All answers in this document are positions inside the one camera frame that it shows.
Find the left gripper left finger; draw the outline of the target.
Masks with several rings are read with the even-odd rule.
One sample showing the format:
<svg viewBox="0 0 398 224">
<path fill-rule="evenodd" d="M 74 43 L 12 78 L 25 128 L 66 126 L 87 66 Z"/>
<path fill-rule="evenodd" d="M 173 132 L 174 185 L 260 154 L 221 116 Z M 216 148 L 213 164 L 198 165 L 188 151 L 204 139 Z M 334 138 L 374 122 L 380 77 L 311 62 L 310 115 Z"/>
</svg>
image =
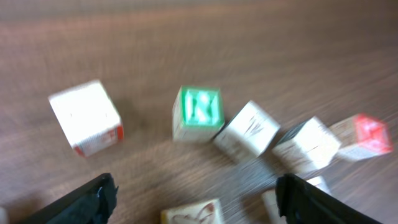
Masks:
<svg viewBox="0 0 398 224">
<path fill-rule="evenodd" d="M 107 224 L 117 206 L 118 187 L 103 173 L 43 209 L 22 224 Z"/>
</svg>

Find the wooden block with picture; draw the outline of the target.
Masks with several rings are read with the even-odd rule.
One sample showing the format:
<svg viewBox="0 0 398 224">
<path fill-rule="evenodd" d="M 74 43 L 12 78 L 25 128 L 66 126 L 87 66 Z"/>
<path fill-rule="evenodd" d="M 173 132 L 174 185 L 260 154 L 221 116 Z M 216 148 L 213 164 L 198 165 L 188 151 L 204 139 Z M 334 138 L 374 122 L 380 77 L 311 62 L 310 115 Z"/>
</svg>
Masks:
<svg viewBox="0 0 398 224">
<path fill-rule="evenodd" d="M 161 224 L 225 224 L 218 198 L 163 210 Z"/>
</svg>

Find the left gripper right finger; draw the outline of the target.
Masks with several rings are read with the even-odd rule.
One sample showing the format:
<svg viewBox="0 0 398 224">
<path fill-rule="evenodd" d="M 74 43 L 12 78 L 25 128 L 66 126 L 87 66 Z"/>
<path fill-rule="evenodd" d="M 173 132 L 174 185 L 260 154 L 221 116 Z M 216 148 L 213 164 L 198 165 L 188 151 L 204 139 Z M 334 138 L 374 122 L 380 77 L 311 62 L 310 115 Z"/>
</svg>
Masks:
<svg viewBox="0 0 398 224">
<path fill-rule="evenodd" d="M 275 196 L 287 224 L 381 224 L 295 174 L 277 179 Z"/>
</svg>

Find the wooden block green Z side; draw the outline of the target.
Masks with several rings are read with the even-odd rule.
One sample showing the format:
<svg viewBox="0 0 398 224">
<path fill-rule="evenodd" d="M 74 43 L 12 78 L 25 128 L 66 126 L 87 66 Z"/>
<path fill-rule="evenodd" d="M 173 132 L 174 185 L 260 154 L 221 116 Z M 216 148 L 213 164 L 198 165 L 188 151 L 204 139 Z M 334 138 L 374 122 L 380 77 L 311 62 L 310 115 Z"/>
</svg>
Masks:
<svg viewBox="0 0 398 224">
<path fill-rule="evenodd" d="M 307 182 L 316 188 L 331 195 L 331 192 L 322 176 L 317 176 L 312 179 L 307 179 Z M 268 212 L 268 217 L 271 224 L 287 224 L 285 217 L 279 216 L 279 208 L 277 206 L 277 199 L 275 189 L 269 189 L 262 194 L 264 205 Z"/>
</svg>

